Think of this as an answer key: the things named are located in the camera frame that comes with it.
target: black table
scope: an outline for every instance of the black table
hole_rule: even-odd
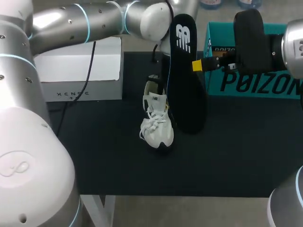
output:
[[[59,138],[81,194],[268,197],[303,164],[303,112],[288,99],[211,96],[202,133],[176,129],[172,153],[151,152],[139,139],[145,80],[159,71],[149,59],[125,54],[123,100],[67,110]],[[60,117],[51,114],[54,129]]]

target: white table leg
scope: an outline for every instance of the white table leg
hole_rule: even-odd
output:
[[[95,227],[113,226],[115,196],[106,196],[104,206],[99,195],[81,195],[81,199]]]

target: bottle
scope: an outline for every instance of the bottle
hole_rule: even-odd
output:
[[[242,9],[257,9],[262,5],[262,0],[237,0]]]
[[[201,6],[205,9],[218,9],[222,3],[223,0],[200,0]]]

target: insole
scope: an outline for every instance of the insole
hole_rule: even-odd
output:
[[[197,28],[187,14],[174,17],[170,25],[170,70],[167,84],[169,108],[177,127],[196,134],[205,123],[207,97],[192,62],[197,55]]]

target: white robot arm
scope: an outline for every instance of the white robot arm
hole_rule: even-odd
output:
[[[198,0],[170,0],[196,18]],[[33,15],[31,0],[0,0],[0,227],[81,227],[72,160],[53,133],[33,56],[113,35],[161,41],[167,3],[73,4]]]

